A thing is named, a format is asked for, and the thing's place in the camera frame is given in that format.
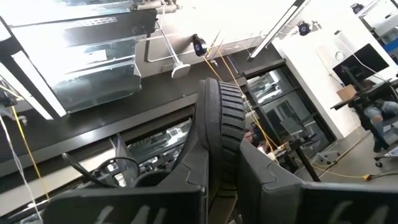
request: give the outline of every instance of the glass window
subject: glass window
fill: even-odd
[[[2,3],[0,14],[63,110],[84,110],[140,90],[136,38],[154,28],[155,11],[131,14],[132,2],[118,0],[14,2]],[[26,13],[16,10],[21,4]],[[38,14],[42,9],[46,13]]]
[[[313,144],[303,148],[308,157],[329,145],[325,134],[296,92],[267,103],[262,109],[282,142],[316,134]]]
[[[130,150],[132,156],[142,163],[140,165],[142,172],[146,169],[154,169],[155,167],[153,167],[153,164],[162,156],[166,156],[171,153],[172,157],[167,159],[177,158],[183,147],[190,126],[191,120],[185,121],[174,127],[149,136],[148,138],[132,143],[128,145],[127,148]]]
[[[253,95],[261,104],[293,89],[293,84],[280,69],[248,80]]]

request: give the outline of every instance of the white wall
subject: white wall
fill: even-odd
[[[398,68],[349,6],[346,4],[334,6],[336,10],[331,11],[331,6],[322,5],[320,2],[322,1],[311,2],[301,15],[308,21],[310,19],[318,21],[322,30],[312,32],[305,37],[299,35],[285,37],[283,40],[274,41],[273,44],[282,57],[287,59],[287,65],[331,130],[338,138],[343,138],[360,123],[358,117],[347,106],[338,111],[330,109],[341,101],[336,92],[342,87],[332,77],[333,75],[337,78],[332,68],[340,63],[335,58],[336,52],[340,51],[347,57],[370,43],[390,65],[378,73],[380,77],[395,79]],[[376,83],[382,81],[378,78],[373,80]]]

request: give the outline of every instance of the ceiling light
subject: ceiling light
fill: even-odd
[[[25,87],[12,75],[12,73],[0,63],[0,74],[5,81],[7,81],[13,89],[15,89],[21,97],[23,97],[37,112],[39,112],[45,119],[53,119],[51,115],[43,108],[43,106],[25,89]]]
[[[28,76],[33,85],[41,92],[43,97],[48,101],[48,103],[53,107],[57,114],[62,117],[67,114],[61,103],[55,97],[54,93],[50,87],[46,84],[42,76],[37,72],[36,68],[32,65],[30,60],[26,55],[20,51],[12,55],[15,62],[22,69],[22,71]]]
[[[292,6],[286,11],[286,13],[280,18],[279,22],[271,29],[271,31],[267,34],[267,36],[262,40],[260,45],[258,45],[253,52],[251,52],[248,62],[254,60],[254,58],[260,53],[260,51],[267,47],[272,40],[274,40],[275,36],[277,35],[278,31],[289,21],[290,18],[294,15],[294,13],[299,9],[299,7],[304,3],[305,0],[296,0]]]

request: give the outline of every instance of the reflective glass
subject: reflective glass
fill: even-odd
[[[248,80],[248,83],[253,95],[260,104],[293,89],[291,82],[279,69],[260,77],[252,78]]]
[[[283,142],[316,134],[315,142],[305,146],[304,153],[311,157],[330,142],[296,92],[289,93],[262,106],[271,125]]]

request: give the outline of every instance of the yellow rope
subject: yellow rope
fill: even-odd
[[[32,160],[34,169],[36,170],[36,174],[39,177],[39,181],[40,181],[40,184],[42,185],[42,188],[44,190],[45,196],[46,196],[47,200],[50,200],[50,196],[47,193],[47,189],[45,187],[44,181],[42,179],[42,176],[40,175],[39,168],[37,168],[35,159],[33,158],[32,152],[30,151],[29,145],[27,144],[27,141],[26,141],[26,138],[25,138],[25,134],[24,134],[24,130],[22,129],[21,123],[19,122],[19,119],[18,119],[17,111],[15,110],[14,106],[12,106],[11,108],[12,108],[12,112],[14,113],[15,119],[17,121],[19,131],[21,132],[22,139],[24,140],[27,152],[29,153],[30,159]]]

